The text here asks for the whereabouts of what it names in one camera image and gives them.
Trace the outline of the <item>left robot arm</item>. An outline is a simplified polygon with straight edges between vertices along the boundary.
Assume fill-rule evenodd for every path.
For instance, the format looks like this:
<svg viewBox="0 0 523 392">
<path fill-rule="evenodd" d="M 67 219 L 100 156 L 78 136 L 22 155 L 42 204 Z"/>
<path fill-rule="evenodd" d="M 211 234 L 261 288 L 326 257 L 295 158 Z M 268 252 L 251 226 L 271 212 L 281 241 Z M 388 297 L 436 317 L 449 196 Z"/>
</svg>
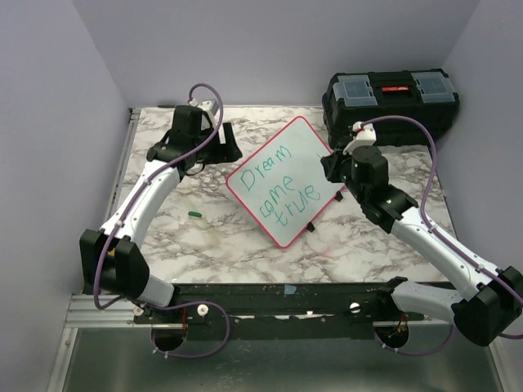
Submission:
<svg viewBox="0 0 523 392">
<path fill-rule="evenodd" d="M 142 173 L 122 205 L 98 230 L 84 231 L 79 239 L 83 277 L 94 292 L 149 303 L 165 323 L 180 316 L 174 286 L 152 275 L 141 244 L 163 201 L 193 166 L 241 158 L 232 126 L 220 121 L 221 114 L 215 100 L 177 106 L 171 128 L 148 149 Z"/>
</svg>

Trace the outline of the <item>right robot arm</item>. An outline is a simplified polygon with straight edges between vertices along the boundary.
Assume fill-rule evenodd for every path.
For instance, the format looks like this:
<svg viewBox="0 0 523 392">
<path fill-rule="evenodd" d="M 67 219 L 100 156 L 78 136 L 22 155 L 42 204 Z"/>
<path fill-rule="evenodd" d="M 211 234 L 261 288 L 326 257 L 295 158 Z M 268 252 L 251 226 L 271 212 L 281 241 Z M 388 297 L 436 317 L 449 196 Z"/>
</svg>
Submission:
<svg viewBox="0 0 523 392">
<path fill-rule="evenodd" d="M 396 278 L 375 302 L 382 318 L 424 314 L 487 346 L 521 316 L 521 272 L 486 261 L 440 229 L 412 197 L 390 184 L 388 161 L 379 148 L 336 150 L 320 162 L 326 179 L 344 184 L 369 221 L 410 245 L 452 284 L 444 289 Z"/>
</svg>

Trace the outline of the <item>pink framed whiteboard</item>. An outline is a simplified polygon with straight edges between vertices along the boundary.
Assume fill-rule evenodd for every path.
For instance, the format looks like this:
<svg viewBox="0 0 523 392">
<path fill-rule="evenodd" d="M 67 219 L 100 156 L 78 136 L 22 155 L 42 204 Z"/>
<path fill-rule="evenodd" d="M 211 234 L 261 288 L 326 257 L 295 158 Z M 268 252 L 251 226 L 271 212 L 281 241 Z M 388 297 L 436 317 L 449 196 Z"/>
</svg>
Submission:
<svg viewBox="0 0 523 392">
<path fill-rule="evenodd" d="M 293 118 L 226 179 L 229 191 L 281 248 L 289 247 L 342 191 L 326 180 L 320 158 L 331 154 L 303 116 Z"/>
</svg>

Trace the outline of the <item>black toolbox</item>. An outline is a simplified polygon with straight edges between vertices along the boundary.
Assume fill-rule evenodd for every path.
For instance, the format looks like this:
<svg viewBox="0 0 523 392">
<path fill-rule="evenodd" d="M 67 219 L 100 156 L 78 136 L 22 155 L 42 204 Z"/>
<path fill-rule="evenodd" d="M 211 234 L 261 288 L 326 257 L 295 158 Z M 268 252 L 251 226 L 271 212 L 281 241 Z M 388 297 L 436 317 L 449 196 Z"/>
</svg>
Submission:
<svg viewBox="0 0 523 392">
<path fill-rule="evenodd" d="M 322 107 L 332 149 L 351 141 L 354 123 L 388 115 L 413 118 L 439 140 L 458 114 L 459 95 L 443 69 L 336 73 Z"/>
</svg>

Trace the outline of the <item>aluminium frame rail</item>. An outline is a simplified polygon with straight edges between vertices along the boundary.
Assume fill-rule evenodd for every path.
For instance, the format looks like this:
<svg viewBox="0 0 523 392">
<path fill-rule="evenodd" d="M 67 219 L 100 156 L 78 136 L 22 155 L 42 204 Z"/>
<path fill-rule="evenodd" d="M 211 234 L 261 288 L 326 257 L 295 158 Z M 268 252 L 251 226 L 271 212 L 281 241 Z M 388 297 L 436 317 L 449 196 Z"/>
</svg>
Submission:
<svg viewBox="0 0 523 392">
<path fill-rule="evenodd" d="M 123 183 L 127 171 L 127 166 L 132 153 L 132 145 L 136 136 L 136 129 L 141 116 L 141 108 L 129 109 L 129 121 L 123 142 L 122 153 L 120 154 L 116 169 L 114 182 L 110 191 L 110 199 L 104 215 L 104 221 L 117 211 L 118 202 L 123 192 Z M 86 286 L 94 284 L 96 267 L 102 248 L 110 235 L 111 228 L 86 230 L 80 238 L 80 254 L 82 259 L 83 277 Z"/>
</svg>

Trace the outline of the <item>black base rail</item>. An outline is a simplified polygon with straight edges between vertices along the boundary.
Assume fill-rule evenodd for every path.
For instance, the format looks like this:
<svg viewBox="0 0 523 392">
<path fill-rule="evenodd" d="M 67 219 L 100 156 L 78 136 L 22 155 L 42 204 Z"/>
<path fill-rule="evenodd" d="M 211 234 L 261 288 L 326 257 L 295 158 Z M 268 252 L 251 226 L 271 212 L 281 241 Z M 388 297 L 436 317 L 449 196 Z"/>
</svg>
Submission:
<svg viewBox="0 0 523 392">
<path fill-rule="evenodd" d="M 171 310 L 143 305 L 132 325 L 160 345 L 184 341 L 373 338 L 382 323 L 407 336 L 422 315 L 399 310 L 387 283 L 201 283 L 174 287 Z"/>
</svg>

